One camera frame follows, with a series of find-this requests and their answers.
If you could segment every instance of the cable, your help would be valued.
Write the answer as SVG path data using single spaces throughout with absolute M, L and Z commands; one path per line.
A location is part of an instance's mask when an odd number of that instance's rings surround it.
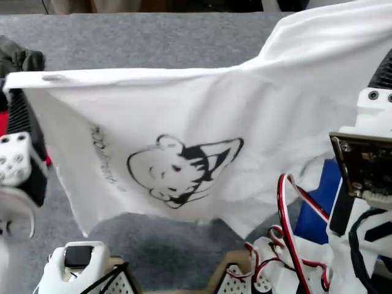
M 287 204 L 286 204 L 286 196 L 285 196 L 285 188 L 286 182 L 289 180 L 293 186 L 294 180 L 290 175 L 280 175 L 278 184 L 277 184 L 277 207 L 278 207 L 278 215 L 281 221 L 282 230 L 283 230 L 283 239 L 287 245 L 288 252 L 292 257 L 294 269 L 296 275 L 298 276 L 298 280 L 300 285 L 303 286 L 305 294 L 312 294 L 311 287 L 308 283 L 307 277 L 304 274 L 303 263 L 300 259 L 299 255 L 297 254 L 297 249 L 295 246 L 295 242 L 293 240 L 293 230 L 290 225 L 290 221 L 288 218 L 288 211 L 287 211 Z
M 369 277 L 368 271 L 366 271 L 365 262 L 360 251 L 360 242 L 358 241 L 358 235 L 356 231 L 365 219 L 384 213 L 383 209 L 370 209 L 363 213 L 353 224 L 349 231 L 349 243 L 350 243 L 350 254 L 351 262 L 353 264 L 355 276 L 361 281 L 363 287 L 366 288 L 369 294 L 378 294 L 378 291 L 374 288 L 371 278 Z
M 311 294 L 311 288 L 308 284 L 307 278 L 304 275 L 303 271 L 303 265 L 310 266 L 310 267 L 321 267 L 323 269 L 323 274 L 321 278 L 321 286 L 324 291 L 328 291 L 330 288 L 330 281 L 329 281 L 329 268 L 327 267 L 326 264 L 320 263 L 320 262 L 313 262 L 311 260 L 307 260 L 305 258 L 301 258 L 297 253 L 296 253 L 296 248 L 295 248 L 295 243 L 293 240 L 293 232 L 292 228 L 290 225 L 290 222 L 288 220 L 288 211 L 287 211 L 287 204 L 285 202 L 285 183 L 287 180 L 292 184 L 293 188 L 296 190 L 298 195 L 302 199 L 304 199 L 307 204 L 311 206 L 311 208 L 316 211 L 316 213 L 324 220 L 328 221 L 329 215 L 324 211 L 324 209 L 317 204 L 317 202 L 306 192 L 304 191 L 300 186 L 297 186 L 294 183 L 294 179 L 292 178 L 291 175 L 281 175 L 279 178 L 278 182 L 278 189 L 277 189 L 277 200 L 278 200 L 278 212 L 279 212 L 279 218 L 281 220 L 282 226 L 279 225 L 273 225 L 269 228 L 268 234 L 269 237 L 271 238 L 272 242 L 270 242 L 271 250 L 275 253 L 275 257 L 264 260 L 262 262 L 260 258 L 260 254 L 258 253 L 258 250 L 255 250 L 253 245 L 251 243 L 245 243 L 245 248 L 249 251 L 251 255 L 255 255 L 255 269 L 254 269 L 254 276 L 253 282 L 257 282 L 263 269 L 273 261 L 281 262 L 285 268 L 288 270 L 295 271 L 297 273 L 298 279 L 300 281 L 300 285 L 304 287 L 304 291 L 306 294 Z M 279 254 L 276 252 L 276 246 L 279 246 L 280 248 L 286 248 L 288 249 L 290 256 L 292 257 L 292 261 L 294 264 L 294 268 L 292 266 L 286 264 L 279 256 Z M 252 271 L 246 274 L 236 274 L 233 271 L 230 271 L 229 269 L 226 270 L 226 272 L 231 275 L 231 277 L 235 277 L 239 279 L 241 282 L 244 282 L 243 280 L 249 276 L 252 275 Z
M 389 257 L 386 256 L 381 256 L 380 257 L 382 262 L 384 263 L 386 269 L 392 273 L 392 259 L 390 259 Z
M 294 188 L 297 190 L 298 195 L 325 221 L 328 222 L 330 215 L 300 186 L 291 182 Z
M 42 3 L 42 6 L 43 6 L 43 9 L 45 9 L 45 13 L 49 14 L 49 10 L 48 10 L 48 8 L 47 8 L 47 6 L 45 4 L 45 0 L 41 0 L 41 3 Z

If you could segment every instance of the green cloth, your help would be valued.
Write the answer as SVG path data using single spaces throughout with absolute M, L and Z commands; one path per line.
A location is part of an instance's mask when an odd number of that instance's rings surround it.
M 44 68 L 42 52 L 23 48 L 6 36 L 0 36 L 0 78 L 5 78 L 11 72 L 31 72 Z

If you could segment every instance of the black cloth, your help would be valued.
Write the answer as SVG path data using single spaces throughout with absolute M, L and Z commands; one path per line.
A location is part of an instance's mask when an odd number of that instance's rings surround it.
M 21 47 L 6 36 L 0 36 L 0 89 L 5 77 L 11 72 L 41 71 L 45 68 L 45 57 L 40 51 Z M 0 91 L 0 111 L 7 110 L 7 99 Z

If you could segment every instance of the red wire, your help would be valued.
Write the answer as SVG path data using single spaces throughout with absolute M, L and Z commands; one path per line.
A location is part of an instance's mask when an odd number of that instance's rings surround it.
M 290 229 L 287 225 L 288 216 L 286 215 L 284 210 L 284 193 L 282 192 L 284 179 L 285 179 L 285 175 L 280 175 L 278 180 L 278 190 L 277 190 L 277 207 L 279 212 L 279 218 L 282 224 L 282 229 L 284 232 L 283 238 L 287 243 L 287 249 L 292 257 L 294 269 L 298 276 L 298 280 L 300 281 L 300 284 L 303 285 L 306 294 L 312 294 L 312 290 L 310 289 L 309 284 L 307 283 L 307 278 L 301 266 L 301 260 L 298 254 L 296 253 L 294 242 L 292 236 L 290 235 Z
M 320 263 L 320 262 L 313 262 L 310 260 L 300 258 L 298 256 L 298 254 L 296 253 L 295 246 L 294 246 L 294 240 L 292 239 L 292 236 L 290 234 L 290 229 L 288 227 L 288 222 L 287 222 L 288 215 L 286 215 L 285 209 L 284 209 L 284 206 L 285 206 L 284 193 L 283 193 L 284 178 L 285 178 L 285 175 L 281 175 L 279 177 L 278 191 L 277 191 L 277 205 L 278 205 L 279 218 L 281 220 L 282 227 L 280 227 L 278 225 L 273 225 L 268 230 L 269 236 L 270 236 L 271 240 L 273 241 L 271 243 L 272 245 L 271 244 L 270 245 L 271 245 L 271 248 L 272 248 L 273 252 L 275 253 L 276 257 L 264 260 L 263 262 L 260 263 L 260 255 L 259 255 L 258 251 L 254 249 L 254 247 L 251 243 L 248 243 L 248 242 L 245 243 L 245 248 L 249 251 L 249 253 L 251 255 L 255 254 L 255 274 L 253 276 L 254 282 L 257 282 L 259 275 L 261 274 L 263 269 L 269 264 L 269 262 L 278 261 L 278 262 L 282 262 L 286 268 L 288 268 L 290 270 L 294 270 L 297 273 L 298 279 L 300 280 L 301 284 L 304 286 L 306 294 L 311 294 L 311 289 L 309 287 L 309 284 L 307 283 L 307 278 L 303 273 L 302 266 L 300 263 L 302 261 L 303 264 L 306 266 L 311 266 L 314 268 L 320 266 L 323 269 L 322 282 L 323 282 L 325 288 L 328 289 L 330 287 L 330 282 L 328 281 L 328 276 L 327 276 L 328 267 L 325 264 Z M 310 206 L 312 206 L 313 209 L 317 210 L 320 214 L 322 214 L 322 216 L 326 220 L 329 219 L 330 216 L 328 215 L 328 213 L 326 213 L 326 211 L 321 206 L 319 206 L 317 204 L 317 202 L 305 190 L 303 190 L 300 186 L 295 185 L 295 183 L 290 175 L 287 176 L 287 179 L 293 184 L 294 187 L 296 187 L 298 189 L 298 192 L 300 192 L 302 197 L 309 202 L 308 204 Z M 291 266 L 286 264 L 283 260 L 281 260 L 281 258 L 277 254 L 274 246 L 279 246 L 281 248 L 284 248 L 285 244 L 274 234 L 274 232 L 273 232 L 274 230 L 278 231 L 281 238 L 283 238 L 285 240 L 285 242 L 288 244 L 287 248 L 290 253 L 290 256 L 292 257 L 294 268 L 292 268 Z M 244 282 L 243 279 L 246 277 L 249 277 L 252 274 L 252 273 L 248 273 L 248 274 L 243 274 L 243 275 L 237 275 L 237 274 L 233 273 L 232 271 L 230 271 L 229 269 L 227 269 L 226 272 L 229 275 L 231 275 L 231 277 L 235 277 L 235 278 L 239 279 L 241 282 Z
M 300 186 L 297 185 L 295 186 L 301 193 L 302 197 L 305 198 L 307 201 L 309 201 L 313 209 L 316 209 L 320 214 L 323 215 L 325 219 L 328 220 L 330 218 L 330 215 L 304 189 L 302 189 Z

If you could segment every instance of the circuit board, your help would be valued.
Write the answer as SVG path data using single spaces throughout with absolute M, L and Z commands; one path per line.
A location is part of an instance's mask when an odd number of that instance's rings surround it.
M 392 139 L 334 132 L 330 139 L 349 195 L 392 195 Z

